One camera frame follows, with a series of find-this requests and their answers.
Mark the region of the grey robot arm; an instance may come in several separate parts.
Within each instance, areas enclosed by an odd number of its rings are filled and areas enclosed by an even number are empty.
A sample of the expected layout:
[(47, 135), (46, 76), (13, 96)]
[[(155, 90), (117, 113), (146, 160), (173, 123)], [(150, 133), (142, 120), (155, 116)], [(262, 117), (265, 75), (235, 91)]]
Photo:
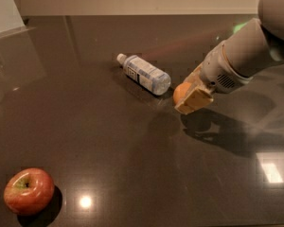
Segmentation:
[(257, 17), (220, 42), (173, 94), (175, 109), (190, 114), (230, 94), (258, 72), (284, 63), (284, 0), (259, 0)]

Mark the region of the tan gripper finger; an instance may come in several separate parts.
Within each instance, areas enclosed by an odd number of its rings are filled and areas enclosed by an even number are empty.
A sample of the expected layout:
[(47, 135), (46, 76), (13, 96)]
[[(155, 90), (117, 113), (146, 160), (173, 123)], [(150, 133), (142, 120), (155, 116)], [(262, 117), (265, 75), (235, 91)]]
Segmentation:
[(206, 90), (200, 87), (189, 88), (186, 96), (179, 103), (175, 104), (175, 110), (181, 114), (191, 114), (213, 101), (213, 97)]
[(199, 64), (185, 79), (184, 82), (195, 83), (200, 80), (200, 70), (202, 65)]

